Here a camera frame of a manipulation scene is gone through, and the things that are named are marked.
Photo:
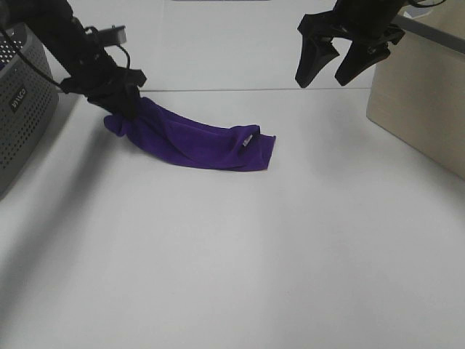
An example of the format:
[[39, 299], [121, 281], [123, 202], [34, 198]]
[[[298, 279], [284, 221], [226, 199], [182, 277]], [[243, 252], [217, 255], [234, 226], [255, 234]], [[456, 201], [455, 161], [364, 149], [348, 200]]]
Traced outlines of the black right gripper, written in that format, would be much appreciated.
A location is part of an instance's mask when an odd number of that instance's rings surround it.
[[382, 25], [381, 30], [370, 26], [364, 28], [349, 24], [334, 12], [305, 14], [297, 30], [303, 36], [295, 75], [300, 87], [308, 87], [319, 72], [339, 56], [332, 38], [353, 41], [335, 74], [338, 83], [346, 86], [363, 71], [389, 57], [387, 42], [396, 45], [405, 35], [405, 31], [395, 24]]

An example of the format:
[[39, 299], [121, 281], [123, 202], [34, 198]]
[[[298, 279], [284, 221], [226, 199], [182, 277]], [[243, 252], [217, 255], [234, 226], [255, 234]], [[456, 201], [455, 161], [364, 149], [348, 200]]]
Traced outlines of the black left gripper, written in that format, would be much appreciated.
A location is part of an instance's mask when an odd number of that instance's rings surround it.
[[112, 113], [134, 120], [140, 109], [139, 88], [146, 81], [147, 77], [140, 69], [117, 67], [111, 77], [95, 87], [84, 87], [72, 77], [64, 79], [60, 86], [65, 93], [83, 95], [91, 104], [109, 105]]

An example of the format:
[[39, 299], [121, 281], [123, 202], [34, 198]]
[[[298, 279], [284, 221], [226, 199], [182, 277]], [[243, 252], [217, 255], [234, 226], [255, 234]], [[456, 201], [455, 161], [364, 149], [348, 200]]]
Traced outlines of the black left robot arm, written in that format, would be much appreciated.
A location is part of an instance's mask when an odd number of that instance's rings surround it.
[[147, 78], [131, 67], [130, 56], [119, 66], [107, 47], [121, 48], [125, 27], [98, 30], [84, 27], [67, 1], [2, 1], [1, 34], [25, 24], [68, 72], [58, 87], [64, 93], [83, 95], [112, 114], [132, 120], [140, 111], [140, 87]]

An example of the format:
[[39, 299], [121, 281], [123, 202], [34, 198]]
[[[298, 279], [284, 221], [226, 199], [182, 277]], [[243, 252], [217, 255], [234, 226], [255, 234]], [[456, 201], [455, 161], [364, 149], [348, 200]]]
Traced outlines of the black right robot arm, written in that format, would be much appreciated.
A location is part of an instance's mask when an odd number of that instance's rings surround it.
[[319, 72], [339, 56], [333, 39], [346, 39], [350, 48], [335, 73], [342, 86], [371, 66], [389, 57], [389, 44], [398, 44], [405, 35], [393, 23], [403, 1], [337, 1], [332, 10], [305, 14], [297, 30], [302, 49], [295, 80], [308, 87]]

